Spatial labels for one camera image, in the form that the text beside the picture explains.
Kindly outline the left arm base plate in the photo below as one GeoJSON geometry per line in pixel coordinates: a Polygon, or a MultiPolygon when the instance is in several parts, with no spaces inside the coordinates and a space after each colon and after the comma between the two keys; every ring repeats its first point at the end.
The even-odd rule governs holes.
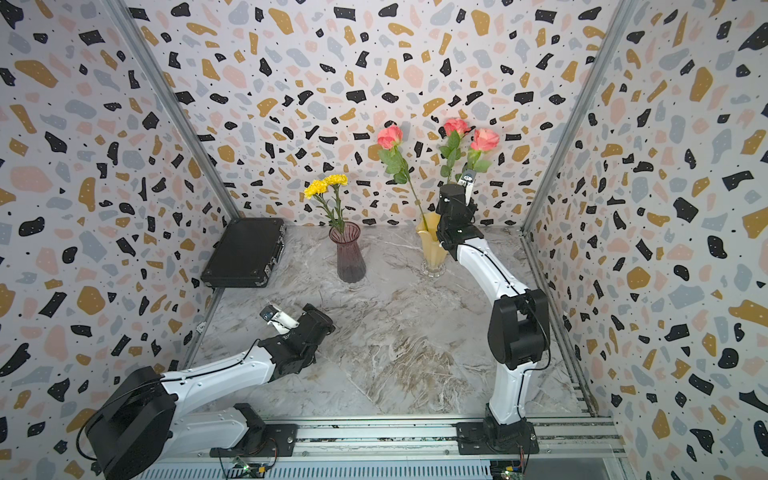
{"type": "Polygon", "coordinates": [[[233,447],[212,448],[212,458],[282,458],[291,457],[296,446],[297,424],[266,424],[250,428],[233,447]]]}

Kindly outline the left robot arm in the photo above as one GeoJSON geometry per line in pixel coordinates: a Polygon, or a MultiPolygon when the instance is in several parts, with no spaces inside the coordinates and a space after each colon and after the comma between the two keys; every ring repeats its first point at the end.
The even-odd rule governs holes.
{"type": "Polygon", "coordinates": [[[295,424],[268,424],[248,403],[218,412],[203,406],[233,392],[298,374],[316,361],[334,332],[332,319],[311,304],[294,319],[274,305],[260,316],[276,330],[242,353],[194,368],[159,374],[141,367],[80,428],[93,461],[107,479],[133,479],[156,461],[187,453],[230,458],[234,478],[263,478],[279,458],[292,456],[295,424]]]}

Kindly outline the pink rose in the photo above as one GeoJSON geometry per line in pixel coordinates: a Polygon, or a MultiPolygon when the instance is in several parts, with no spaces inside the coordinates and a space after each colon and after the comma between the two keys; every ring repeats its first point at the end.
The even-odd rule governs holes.
{"type": "Polygon", "coordinates": [[[446,136],[444,145],[439,148],[440,155],[444,160],[444,164],[440,169],[440,175],[447,183],[452,183],[455,179],[453,175],[454,167],[461,157],[461,144],[470,128],[463,119],[454,118],[447,120],[443,129],[446,136]]]}
{"type": "Polygon", "coordinates": [[[476,173],[486,173],[490,168],[492,161],[485,159],[499,144],[500,137],[490,129],[475,129],[473,131],[472,142],[469,146],[467,161],[460,174],[455,175],[455,180],[459,181],[467,170],[476,173]]]}
{"type": "Polygon", "coordinates": [[[379,159],[385,165],[386,173],[391,175],[397,184],[407,184],[419,211],[421,230],[427,230],[428,224],[421,201],[416,192],[410,175],[410,166],[401,152],[403,132],[397,125],[391,125],[379,131],[377,144],[380,147],[379,159]]]}

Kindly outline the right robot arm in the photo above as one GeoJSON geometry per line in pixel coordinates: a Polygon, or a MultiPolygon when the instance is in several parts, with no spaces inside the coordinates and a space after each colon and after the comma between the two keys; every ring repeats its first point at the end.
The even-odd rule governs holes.
{"type": "Polygon", "coordinates": [[[531,376],[542,369],[542,357],[550,354],[548,303],[541,290],[528,288],[493,253],[474,224],[477,206],[470,195],[467,185],[440,187],[437,238],[490,302],[487,341],[497,372],[488,415],[491,426],[507,427],[526,419],[531,376]]]}

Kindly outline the yellow flower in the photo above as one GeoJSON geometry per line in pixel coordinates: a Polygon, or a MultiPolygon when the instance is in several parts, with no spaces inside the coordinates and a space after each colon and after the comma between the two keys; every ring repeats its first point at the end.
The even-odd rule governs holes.
{"type": "Polygon", "coordinates": [[[327,215],[329,217],[330,225],[339,235],[343,235],[345,233],[346,222],[344,219],[341,190],[348,184],[348,178],[346,175],[336,174],[326,177],[324,182],[327,185],[327,190],[332,195],[332,198],[326,202],[326,210],[328,211],[327,215]]]}
{"type": "Polygon", "coordinates": [[[304,196],[306,200],[315,199],[319,203],[329,221],[329,217],[327,215],[328,211],[326,210],[326,202],[332,198],[332,195],[327,190],[327,185],[324,182],[324,179],[311,182],[310,185],[305,189],[304,196]]]}

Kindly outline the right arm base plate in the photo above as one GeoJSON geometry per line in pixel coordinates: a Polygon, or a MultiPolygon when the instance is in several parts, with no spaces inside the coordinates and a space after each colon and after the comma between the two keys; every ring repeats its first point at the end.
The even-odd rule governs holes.
{"type": "Polygon", "coordinates": [[[531,422],[498,425],[493,418],[483,422],[459,422],[455,426],[460,455],[538,454],[538,436],[531,422]]]}

